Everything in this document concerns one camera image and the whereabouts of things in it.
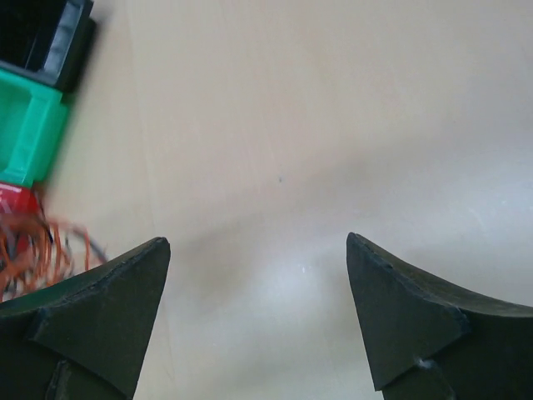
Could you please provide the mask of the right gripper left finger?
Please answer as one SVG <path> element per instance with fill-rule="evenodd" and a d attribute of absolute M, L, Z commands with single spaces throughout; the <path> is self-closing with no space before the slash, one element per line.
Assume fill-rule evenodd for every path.
<path fill-rule="evenodd" d="M 3 399 L 131 399 L 171 257 L 155 237 L 1 305 Z"/>

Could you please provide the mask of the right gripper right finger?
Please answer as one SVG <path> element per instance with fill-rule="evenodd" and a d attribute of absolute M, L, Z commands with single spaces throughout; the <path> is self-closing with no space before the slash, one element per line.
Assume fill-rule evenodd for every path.
<path fill-rule="evenodd" d="M 532 309 L 465 289 L 350 233 L 346 264 L 385 399 L 530 399 Z"/>

